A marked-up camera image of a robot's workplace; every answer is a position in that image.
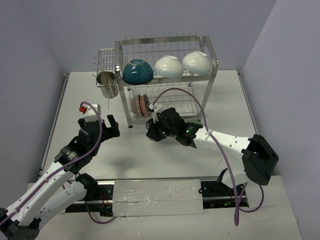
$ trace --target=dish rack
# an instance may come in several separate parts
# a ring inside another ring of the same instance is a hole
[[[165,78],[156,74],[153,80],[143,85],[130,85],[123,81],[122,72],[127,62],[134,58],[144,59],[154,68],[155,63],[165,55],[175,56],[182,62],[185,55],[193,51],[206,53],[212,60],[212,70],[209,75],[196,75],[184,69],[181,78]],[[208,36],[200,38],[194,35],[175,35],[175,36],[156,36],[131,38],[125,37],[122,41],[115,41],[114,48],[100,49],[98,52],[96,75],[103,71],[112,71],[115,74],[116,82],[129,128],[136,124],[145,124],[151,116],[138,116],[131,111],[129,107],[131,99],[140,94],[146,94],[150,103],[164,90],[169,88],[180,88],[194,95],[193,82],[208,81],[202,107],[205,109],[215,77],[218,71],[218,59]],[[171,90],[163,94],[157,103],[166,108],[175,108],[183,119],[202,118],[197,103],[187,93],[179,90]]]

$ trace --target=white table surface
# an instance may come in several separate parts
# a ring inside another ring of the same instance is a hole
[[[59,116],[48,151],[45,170],[60,149],[78,134],[78,111],[81,101],[99,103],[102,116],[113,114],[121,135],[105,141],[98,155],[83,168],[96,179],[164,178],[216,176],[225,163],[219,153],[183,147],[174,139],[159,143],[149,141],[144,126],[128,128],[123,109],[108,110],[108,102],[95,87],[91,72],[70,74]],[[194,91],[201,98],[204,83],[195,83]],[[120,107],[117,97],[113,107]],[[241,84],[235,70],[218,71],[205,112],[211,129],[236,136],[255,133]],[[118,217],[112,223],[93,223],[87,213],[57,215],[40,232],[39,240],[301,240],[296,219],[280,176],[264,186],[265,201],[254,213],[240,213],[240,224],[234,226],[234,208],[205,209],[203,214],[144,217]],[[251,207],[261,199],[259,187],[250,183],[247,198]],[[108,218],[94,217],[101,221]]]
[[[193,84],[198,99],[202,100],[206,86],[207,82]],[[48,169],[60,149],[78,134],[80,127],[77,121],[82,117],[78,109],[82,101],[100,104],[102,117],[107,120],[106,115],[113,114],[119,123],[120,137],[103,142],[97,156],[81,170],[96,179],[217,176],[226,167],[219,152],[185,147],[173,138],[152,142],[145,136],[144,125],[134,125],[129,129],[123,109],[108,109],[108,100],[95,86],[92,72],[72,72],[44,170]],[[110,100],[110,106],[122,106],[119,95]],[[252,137],[255,133],[235,70],[218,71],[205,112],[209,128],[215,131],[240,137]]]

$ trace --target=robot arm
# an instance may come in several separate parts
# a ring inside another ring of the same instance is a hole
[[[208,148],[220,151],[211,133],[220,143],[229,157],[238,161],[237,167],[232,167],[235,183],[244,184],[249,180],[267,185],[278,163],[278,155],[268,142],[258,134],[253,137],[232,136],[210,130],[196,120],[185,122],[174,108],[163,110],[159,103],[151,104],[153,119],[146,123],[146,136],[156,142],[166,137],[174,137],[180,144],[193,148]],[[232,188],[229,171],[224,171],[222,181]]]
[[[97,155],[103,141],[120,136],[119,125],[114,117],[107,116],[111,127],[106,127],[100,117],[100,106],[94,104],[93,107],[99,116],[90,106],[81,107],[79,110],[83,112],[83,118],[78,120],[81,127],[78,136],[61,149],[55,161],[31,189],[7,209],[0,208],[0,231],[9,239],[36,238],[39,230],[55,215],[84,197],[90,198],[91,191],[96,189],[97,181],[88,174],[81,174],[69,187],[51,198],[66,181],[78,174],[79,170]],[[99,120],[102,122],[101,138]],[[80,157],[80,161],[56,172]]]

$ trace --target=blue bowl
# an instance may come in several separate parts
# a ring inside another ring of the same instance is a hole
[[[123,81],[130,85],[146,84],[154,79],[152,67],[141,58],[130,60],[122,74]]]

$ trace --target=gray wall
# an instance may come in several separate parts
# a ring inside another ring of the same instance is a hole
[[[65,72],[131,34],[209,35],[220,69],[241,70],[276,0],[21,0]]]
[[[0,207],[6,208],[38,176],[64,78],[19,0],[1,1],[0,32]]]
[[[305,240],[320,233],[319,13],[319,0],[278,0],[242,73]]]

